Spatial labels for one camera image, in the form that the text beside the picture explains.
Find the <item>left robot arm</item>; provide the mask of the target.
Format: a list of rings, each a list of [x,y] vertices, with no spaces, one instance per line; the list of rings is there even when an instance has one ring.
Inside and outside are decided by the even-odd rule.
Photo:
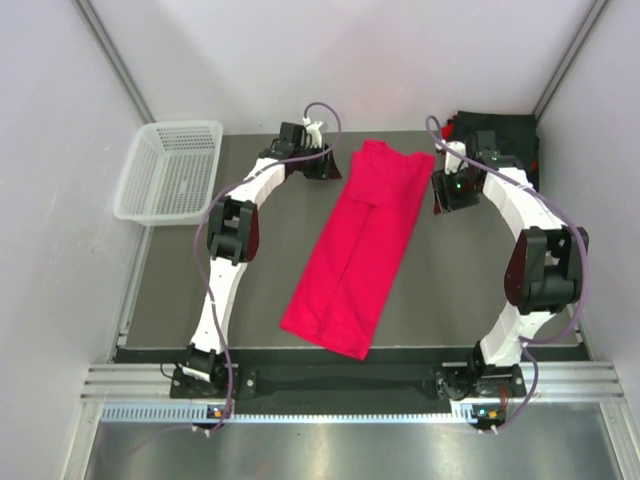
[[[323,123],[304,117],[284,122],[271,145],[238,184],[224,188],[207,210],[195,242],[206,235],[209,272],[200,319],[184,357],[174,370],[170,396],[232,400],[234,372],[227,332],[235,297],[246,268],[258,251],[259,209],[286,179],[301,173],[309,180],[335,180],[341,174],[332,147],[323,140]]]

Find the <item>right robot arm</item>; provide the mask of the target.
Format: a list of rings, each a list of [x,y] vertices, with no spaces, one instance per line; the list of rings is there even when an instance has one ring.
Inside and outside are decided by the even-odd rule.
[[[439,393],[452,401],[521,396],[525,348],[543,325],[581,299],[588,234],[571,228],[540,199],[519,159],[498,150],[493,132],[476,132],[465,142],[436,138],[435,145],[444,157],[443,168],[432,174],[435,213],[468,208],[485,197],[515,240],[504,274],[505,306],[466,367],[437,372]]]

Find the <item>pink t shirt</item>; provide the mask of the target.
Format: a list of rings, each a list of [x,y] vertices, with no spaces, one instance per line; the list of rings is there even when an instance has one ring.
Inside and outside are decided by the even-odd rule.
[[[280,323],[313,345],[363,360],[435,168],[431,154],[367,140]]]

